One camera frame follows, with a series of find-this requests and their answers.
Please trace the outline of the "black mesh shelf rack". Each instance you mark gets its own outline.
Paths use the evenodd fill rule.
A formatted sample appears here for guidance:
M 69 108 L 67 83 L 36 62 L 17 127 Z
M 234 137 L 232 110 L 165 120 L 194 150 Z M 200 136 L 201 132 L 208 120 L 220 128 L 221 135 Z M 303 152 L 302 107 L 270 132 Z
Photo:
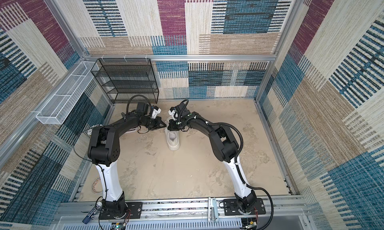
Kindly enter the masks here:
M 134 95 L 143 95 L 151 103 L 158 102 L 158 81 L 149 59 L 99 58 L 91 73 L 113 104 L 127 103 Z

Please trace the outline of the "white shoelace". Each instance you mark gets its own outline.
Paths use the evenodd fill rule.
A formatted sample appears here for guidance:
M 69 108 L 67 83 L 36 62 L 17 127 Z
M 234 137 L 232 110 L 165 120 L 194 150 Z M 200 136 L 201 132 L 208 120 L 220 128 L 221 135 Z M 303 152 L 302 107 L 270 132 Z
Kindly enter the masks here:
M 179 132 L 178 131 L 170 131 L 169 129 L 168 129 L 168 127 L 166 127 L 166 129 L 165 129 L 165 133 L 166 133 L 166 137 L 167 137 L 167 139 L 169 139 L 169 140 L 172 140 L 172 141 L 174 141 L 174 140 L 176 140 L 176 139 L 178 139 L 179 138 Z

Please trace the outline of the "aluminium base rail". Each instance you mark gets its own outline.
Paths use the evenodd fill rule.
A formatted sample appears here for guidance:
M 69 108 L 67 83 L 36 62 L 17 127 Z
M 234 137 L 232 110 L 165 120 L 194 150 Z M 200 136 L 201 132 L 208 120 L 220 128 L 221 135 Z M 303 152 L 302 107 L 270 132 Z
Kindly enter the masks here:
M 315 230 L 302 196 L 262 196 L 249 215 L 235 210 L 235 198 L 194 198 L 128 201 L 130 217 L 90 216 L 93 202 L 60 205 L 51 230 Z

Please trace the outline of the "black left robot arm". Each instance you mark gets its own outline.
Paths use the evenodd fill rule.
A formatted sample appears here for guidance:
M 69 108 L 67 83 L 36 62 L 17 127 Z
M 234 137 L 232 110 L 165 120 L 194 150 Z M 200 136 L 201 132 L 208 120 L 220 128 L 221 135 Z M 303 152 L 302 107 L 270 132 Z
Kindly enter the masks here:
M 88 158 L 96 166 L 103 187 L 102 214 L 121 219 L 128 214 L 125 194 L 120 185 L 117 160 L 121 153 L 120 137 L 131 129 L 145 127 L 154 131 L 166 127 L 159 117 L 161 109 L 138 103 L 133 111 L 122 113 L 122 118 L 110 125 L 94 127 L 88 148 Z

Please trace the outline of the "white sneaker shoe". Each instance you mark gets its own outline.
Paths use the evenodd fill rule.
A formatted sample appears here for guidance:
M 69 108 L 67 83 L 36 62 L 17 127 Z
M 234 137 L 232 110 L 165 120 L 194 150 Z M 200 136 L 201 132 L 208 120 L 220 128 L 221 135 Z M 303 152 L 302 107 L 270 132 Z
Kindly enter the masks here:
M 180 136 L 178 131 L 170 131 L 168 128 L 165 129 L 166 140 L 168 147 L 171 151 L 177 151 L 180 148 Z

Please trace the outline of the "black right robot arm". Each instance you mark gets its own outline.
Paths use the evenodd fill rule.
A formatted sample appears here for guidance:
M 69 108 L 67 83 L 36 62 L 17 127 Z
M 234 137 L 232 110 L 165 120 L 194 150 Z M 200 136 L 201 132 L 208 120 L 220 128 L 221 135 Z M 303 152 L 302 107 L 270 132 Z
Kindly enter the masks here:
M 246 178 L 243 177 L 243 170 L 240 163 L 240 153 L 244 146 L 244 139 L 240 131 L 228 123 L 213 123 L 203 118 L 197 112 L 190 112 L 187 109 L 188 100 L 183 100 L 179 105 L 170 108 L 169 114 L 172 119 L 169 122 L 168 130 L 183 131 L 185 127 L 195 129 L 209 140 L 215 157 L 223 162 L 230 174 L 234 188 L 237 206 L 241 213 L 246 213 L 249 203 L 248 195 L 253 191 L 248 189 Z

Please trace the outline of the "clear tape roll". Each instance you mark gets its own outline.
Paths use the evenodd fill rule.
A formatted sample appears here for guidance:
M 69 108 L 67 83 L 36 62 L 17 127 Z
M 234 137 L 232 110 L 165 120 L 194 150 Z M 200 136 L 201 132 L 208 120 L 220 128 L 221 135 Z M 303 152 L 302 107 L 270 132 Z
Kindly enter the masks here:
M 102 183 L 101 183 L 101 179 L 100 178 L 96 178 L 92 185 L 91 185 L 91 190 L 93 193 L 95 194 L 100 194 L 103 192 L 103 186 L 102 186 Z

